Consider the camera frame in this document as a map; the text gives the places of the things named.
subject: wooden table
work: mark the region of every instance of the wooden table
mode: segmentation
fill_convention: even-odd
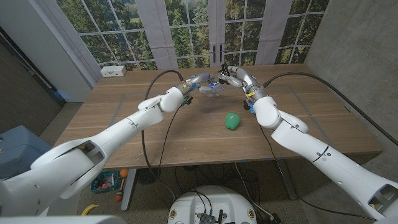
[[[179,69],[188,78],[196,73],[217,74],[220,68]],[[311,72],[305,65],[250,66],[245,70],[259,83],[283,72]],[[55,145],[98,134],[109,125],[137,111],[138,104],[152,79],[160,70],[127,72],[125,77],[102,78],[83,103]],[[162,94],[178,85],[174,73],[164,75],[152,87],[150,96]],[[276,79],[266,88],[278,104],[278,109],[307,123],[308,133],[331,144],[344,154],[379,152],[376,138],[352,115],[327,87],[309,77],[291,76]],[[162,166],[184,166],[224,162],[263,161],[273,159],[256,117],[244,110],[244,93],[227,86],[220,96],[208,98],[196,92],[192,104],[177,113],[170,129]],[[237,113],[241,117],[234,130],[225,127],[225,116]],[[158,165],[167,128],[173,116],[164,113],[164,120],[146,130],[149,161]],[[297,154],[279,146],[272,138],[277,158],[295,158]],[[106,169],[147,167],[138,134],[108,161]]]

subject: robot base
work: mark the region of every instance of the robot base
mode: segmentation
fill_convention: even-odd
[[[219,217],[222,217],[223,223],[257,223],[253,206],[235,191],[217,185],[205,185],[197,187],[196,190],[209,198],[213,208],[212,214],[209,214],[210,203],[206,197],[200,194],[206,205],[206,214],[204,214],[205,208],[198,194],[187,192],[173,203],[169,212],[169,224],[214,223]]]

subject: door handle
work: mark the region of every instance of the door handle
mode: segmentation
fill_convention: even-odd
[[[213,51],[208,52],[208,54],[213,54],[213,63],[216,63],[216,46],[213,46]]]
[[[223,61],[223,45],[220,44],[220,63]]]

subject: orange ball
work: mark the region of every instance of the orange ball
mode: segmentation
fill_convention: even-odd
[[[129,170],[128,169],[123,169],[120,171],[120,176],[125,178],[127,177],[127,175],[129,174]]]

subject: blue bin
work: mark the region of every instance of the blue bin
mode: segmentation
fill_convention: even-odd
[[[98,189],[99,186],[101,186],[102,184],[104,184],[104,180],[110,179],[112,178],[112,174],[113,174],[113,178],[114,178],[114,184],[113,185],[109,185],[109,187],[105,187],[105,188],[100,188]],[[100,193],[100,192],[107,192],[109,190],[114,190],[119,186],[119,181],[120,181],[120,172],[118,170],[106,170],[106,171],[102,171],[100,174],[98,174],[98,176],[91,182],[90,185],[90,190],[93,193]]]

